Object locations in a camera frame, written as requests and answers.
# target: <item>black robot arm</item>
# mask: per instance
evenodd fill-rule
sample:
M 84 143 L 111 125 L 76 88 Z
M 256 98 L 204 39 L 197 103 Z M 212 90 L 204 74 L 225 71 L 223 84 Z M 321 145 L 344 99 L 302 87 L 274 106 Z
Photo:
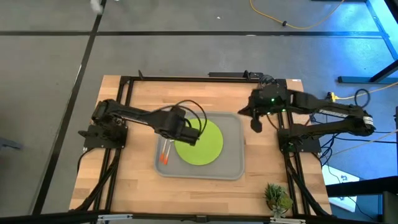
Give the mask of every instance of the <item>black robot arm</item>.
M 167 139 L 174 139 L 195 145 L 199 138 L 200 131 L 192 128 L 189 121 L 184 118 L 185 110 L 179 106 L 169 106 L 170 111 L 154 110 L 146 111 L 139 108 L 124 106 L 114 100 L 104 100 L 97 104 L 92 115 L 96 125 L 107 127 L 112 126 L 115 118 L 148 125 L 155 133 Z
M 288 90 L 277 83 L 261 86 L 252 91 L 248 105 L 238 111 L 251 116 L 251 127 L 255 132 L 262 131 L 260 116 L 290 111 L 297 114 L 322 113 L 343 118 L 342 121 L 306 126 L 293 124 L 289 129 L 279 130 L 286 138 L 307 138 L 324 134 L 350 133 L 356 136 L 369 136 L 375 130 L 372 116 L 360 106 L 342 105 L 327 100 L 319 100 L 309 93 Z

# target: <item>wooden table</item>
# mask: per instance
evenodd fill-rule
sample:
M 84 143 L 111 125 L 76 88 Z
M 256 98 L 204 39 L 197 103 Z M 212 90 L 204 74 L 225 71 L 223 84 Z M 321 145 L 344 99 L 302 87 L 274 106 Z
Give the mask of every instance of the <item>wooden table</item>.
M 119 80 L 120 76 L 105 75 L 98 101 L 116 99 Z M 191 99 L 202 105 L 205 111 L 236 113 L 247 105 L 248 96 L 255 86 L 254 83 L 135 81 L 130 106 L 154 110 Z M 287 80 L 287 86 L 293 90 L 303 90 L 300 80 Z M 188 106 L 198 111 L 193 105 Z M 127 143 L 121 154 L 111 211 L 271 216 L 264 199 L 267 183 L 279 184 L 286 189 L 288 186 L 276 131 L 268 120 L 262 118 L 263 131 L 255 133 L 250 128 L 250 118 L 240 117 L 244 127 L 245 168 L 242 177 L 234 181 L 160 176 L 154 170 L 157 135 L 150 127 L 128 123 Z M 295 123 L 307 119 L 307 115 L 294 114 Z M 271 116 L 271 120 L 275 125 L 278 124 L 276 116 Z M 103 154 L 104 149 L 96 149 L 82 159 L 70 208 L 79 206 L 97 184 Z M 309 153 L 300 155 L 306 186 L 323 209 L 331 213 L 319 161 Z M 299 213 L 303 213 L 297 186 L 295 192 Z M 100 208 L 104 208 L 106 193 L 107 186 Z

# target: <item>succulent plant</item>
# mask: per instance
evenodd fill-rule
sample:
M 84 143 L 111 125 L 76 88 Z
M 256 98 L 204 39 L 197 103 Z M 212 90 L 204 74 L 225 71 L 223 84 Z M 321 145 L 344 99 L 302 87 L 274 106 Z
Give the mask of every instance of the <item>succulent plant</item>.
M 268 207 L 276 218 L 284 217 L 284 213 L 292 208 L 293 201 L 285 189 L 276 184 L 268 184 L 264 192 Z

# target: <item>green plate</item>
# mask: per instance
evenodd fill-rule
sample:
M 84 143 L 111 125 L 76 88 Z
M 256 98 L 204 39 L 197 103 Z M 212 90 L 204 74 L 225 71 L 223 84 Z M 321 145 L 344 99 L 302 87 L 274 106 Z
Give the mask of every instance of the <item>green plate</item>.
M 196 118 L 189 121 L 193 128 L 199 129 L 199 121 Z M 201 119 L 201 123 L 203 126 L 205 120 Z M 206 165 L 220 155 L 223 149 L 223 134 L 215 123 L 207 120 L 206 129 L 195 146 L 180 141 L 175 141 L 174 144 L 178 155 L 185 162 L 196 166 Z

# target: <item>gray tray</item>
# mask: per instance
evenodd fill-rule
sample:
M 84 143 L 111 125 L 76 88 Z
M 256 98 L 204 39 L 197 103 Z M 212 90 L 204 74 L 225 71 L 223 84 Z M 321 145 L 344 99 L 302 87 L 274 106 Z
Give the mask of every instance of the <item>gray tray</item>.
M 244 172 L 244 139 L 243 126 L 240 118 L 233 113 L 206 112 L 207 118 L 214 122 L 223 134 L 224 145 L 220 155 L 213 162 L 203 165 L 191 165 L 177 154 L 172 142 L 169 162 L 164 165 L 159 162 L 161 150 L 166 140 L 159 137 L 156 145 L 155 170 L 164 177 L 185 177 L 200 179 L 236 180 Z M 188 119 L 194 118 L 187 113 Z

